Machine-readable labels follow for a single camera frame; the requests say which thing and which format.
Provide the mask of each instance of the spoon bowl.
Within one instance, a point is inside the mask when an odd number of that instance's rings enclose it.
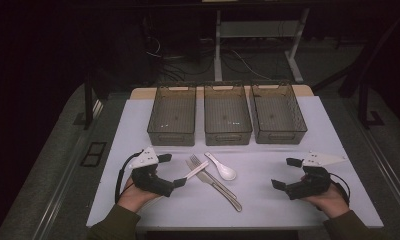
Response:
[[[223,165],[210,152],[205,152],[204,155],[212,160],[212,162],[218,168],[219,175],[221,175],[224,180],[231,181],[235,179],[237,173],[234,171],[234,169]]]

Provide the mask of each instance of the olive green sleeve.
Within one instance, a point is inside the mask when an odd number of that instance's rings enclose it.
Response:
[[[369,229],[354,211],[324,222],[331,240],[388,240],[388,236],[376,229]]]
[[[140,216],[119,205],[114,205],[106,218],[91,227],[87,240],[125,239],[135,240],[135,226]]]

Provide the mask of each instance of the desk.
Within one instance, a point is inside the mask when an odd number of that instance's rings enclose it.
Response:
[[[192,178],[184,187],[175,189],[170,198],[162,198],[141,211],[138,230],[298,230],[321,226],[326,219],[322,212],[301,200],[290,201],[284,192],[273,189],[271,185],[271,179],[292,183],[303,176],[301,169],[286,165],[287,157],[302,158],[313,150],[348,158],[320,99],[311,96],[306,86],[294,86],[294,89],[308,126],[308,132],[299,145],[259,145],[252,134],[247,146],[206,146],[202,124],[204,105],[198,88],[195,146],[155,147],[157,154],[173,155],[170,162],[159,164],[158,175],[167,180],[183,177],[189,172],[185,160],[195,154],[205,161],[203,153],[209,151],[237,171],[234,181],[222,182],[237,195],[243,210],[235,211],[212,187]],[[124,161],[150,145],[147,125],[154,93],[155,89],[151,88],[135,89],[126,102],[87,226],[103,220],[113,206],[117,174]],[[351,207],[364,223],[369,227],[382,227],[350,161],[326,169],[348,182]],[[218,177],[212,164],[207,170]],[[124,179],[129,176],[129,171],[125,174]]]

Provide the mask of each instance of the gray carpet floor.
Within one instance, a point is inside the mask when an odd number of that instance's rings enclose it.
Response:
[[[223,47],[226,49],[223,51],[224,80],[260,78],[237,59],[235,51],[256,73],[272,79],[292,81],[283,55],[283,50],[289,48],[287,42],[270,42],[261,44],[260,47],[257,44],[252,47],[248,43],[242,43],[241,46],[240,43],[224,43]],[[360,50],[361,46],[335,49],[335,42],[332,40],[302,42],[296,61],[304,77],[304,84],[313,86],[343,69],[354,61]],[[170,65],[165,65],[168,74],[161,75],[160,79],[213,81],[213,65],[210,65],[212,60],[213,56],[209,52],[199,62],[186,62],[184,59],[169,61]],[[371,91],[369,109],[378,112],[385,125],[364,130],[356,118],[357,95],[343,99],[337,94],[342,80],[315,95],[320,96],[385,225],[381,231],[400,240],[399,201],[381,173],[375,154],[364,135],[365,132],[375,139],[400,179],[400,121],[378,93]],[[95,115],[91,127],[84,130],[82,125],[74,124],[75,119],[84,112],[83,87],[75,91],[0,229],[0,239],[32,239],[34,236],[35,239],[85,238],[88,231],[85,223],[97,189],[95,183],[101,178],[128,97],[129,93],[112,93],[108,100],[101,101],[101,112]],[[82,167],[79,163],[92,142],[106,142],[105,153],[97,167]],[[299,231],[298,238],[329,239],[323,228]]]

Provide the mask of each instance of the plastic bin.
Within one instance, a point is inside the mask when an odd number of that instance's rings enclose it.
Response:
[[[248,145],[253,130],[242,82],[206,82],[204,118],[207,146]]]
[[[301,142],[307,127],[288,82],[252,81],[249,99],[256,143]]]
[[[196,86],[190,83],[161,83],[147,132],[154,146],[194,146]]]

